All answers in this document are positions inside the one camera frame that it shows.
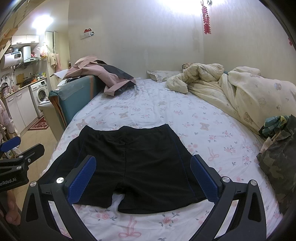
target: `white cabinet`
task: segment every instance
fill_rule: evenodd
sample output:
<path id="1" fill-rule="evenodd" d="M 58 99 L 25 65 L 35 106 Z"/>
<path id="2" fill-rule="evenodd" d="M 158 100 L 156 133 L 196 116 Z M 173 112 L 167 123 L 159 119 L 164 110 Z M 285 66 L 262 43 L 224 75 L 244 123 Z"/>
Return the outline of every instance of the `white cabinet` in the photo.
<path id="1" fill-rule="evenodd" d="M 11 95 L 8 98 L 6 98 L 6 103 L 8 110 L 10 112 L 11 118 L 13 119 L 13 122 L 15 124 L 15 127 L 19 133 L 22 132 L 23 129 L 26 128 L 24 121 L 22 120 L 22 116 L 20 115 L 20 111 L 17 106 L 17 102 L 15 99 L 15 95 Z"/>
<path id="2" fill-rule="evenodd" d="M 23 47 L 26 45 L 36 45 L 39 43 L 39 35 L 20 35 L 12 36 L 11 45 L 12 47 Z"/>
<path id="3" fill-rule="evenodd" d="M 30 123 L 37 118 L 37 113 L 32 102 L 29 87 L 18 91 L 14 96 L 25 126 L 30 125 Z"/>
<path id="4" fill-rule="evenodd" d="M 11 45 L 17 45 L 17 44 L 25 44 L 27 40 L 26 35 L 21 36 L 12 36 L 11 38 Z"/>

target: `red hanging decoration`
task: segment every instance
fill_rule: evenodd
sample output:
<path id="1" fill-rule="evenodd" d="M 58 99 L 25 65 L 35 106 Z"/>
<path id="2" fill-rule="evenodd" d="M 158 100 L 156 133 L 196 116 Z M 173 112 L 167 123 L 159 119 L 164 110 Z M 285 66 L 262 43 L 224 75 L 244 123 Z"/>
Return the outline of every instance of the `red hanging decoration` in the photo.
<path id="1" fill-rule="evenodd" d="M 210 28 L 210 17 L 207 13 L 207 7 L 202 6 L 202 18 L 204 21 L 204 29 L 205 29 L 205 34 L 211 34 L 211 28 Z"/>

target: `red rug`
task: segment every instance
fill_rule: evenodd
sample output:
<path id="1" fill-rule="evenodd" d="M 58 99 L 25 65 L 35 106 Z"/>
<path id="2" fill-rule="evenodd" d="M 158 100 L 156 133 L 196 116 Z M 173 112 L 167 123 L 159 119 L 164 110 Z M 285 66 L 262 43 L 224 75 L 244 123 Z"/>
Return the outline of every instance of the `red rug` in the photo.
<path id="1" fill-rule="evenodd" d="M 42 116 L 28 131 L 46 130 L 49 127 L 44 116 Z"/>

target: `blue gripper pad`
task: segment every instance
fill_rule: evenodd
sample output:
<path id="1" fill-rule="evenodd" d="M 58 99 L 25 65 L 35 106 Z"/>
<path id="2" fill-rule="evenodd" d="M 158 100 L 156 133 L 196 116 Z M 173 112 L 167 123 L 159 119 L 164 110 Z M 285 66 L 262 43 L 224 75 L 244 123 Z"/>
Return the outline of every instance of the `blue gripper pad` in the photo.
<path id="1" fill-rule="evenodd" d="M 91 156 L 68 187 L 67 200 L 70 205 L 79 201 L 95 170 L 96 159 Z"/>
<path id="2" fill-rule="evenodd" d="M 194 155 L 190 160 L 190 169 L 208 201 L 216 204 L 219 200 L 219 187 L 196 156 Z"/>
<path id="3" fill-rule="evenodd" d="M 14 138 L 2 143 L 0 146 L 0 151 L 8 152 L 9 150 L 20 145 L 20 142 L 21 142 L 20 137 L 14 137 Z"/>

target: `silver screw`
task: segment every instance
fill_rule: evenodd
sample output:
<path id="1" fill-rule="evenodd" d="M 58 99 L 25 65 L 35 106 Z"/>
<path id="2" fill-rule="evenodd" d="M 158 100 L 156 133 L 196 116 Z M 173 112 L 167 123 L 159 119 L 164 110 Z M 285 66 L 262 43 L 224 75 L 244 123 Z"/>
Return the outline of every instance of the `silver screw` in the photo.
<path id="1" fill-rule="evenodd" d="M 58 179 L 57 179 L 57 183 L 62 183 L 64 181 L 64 178 L 63 177 L 59 177 Z"/>
<path id="2" fill-rule="evenodd" d="M 35 181 L 32 181 L 32 182 L 30 183 L 30 186 L 31 186 L 31 187 L 35 187 L 35 186 L 36 186 L 36 184 L 37 184 L 37 182 L 35 182 Z"/>
<path id="3" fill-rule="evenodd" d="M 257 182 L 256 182 L 255 180 L 251 180 L 251 184 L 252 184 L 253 186 L 256 186 L 256 185 L 257 185 Z"/>
<path id="4" fill-rule="evenodd" d="M 222 177 L 222 181 L 225 183 L 230 182 L 230 178 L 229 177 Z"/>

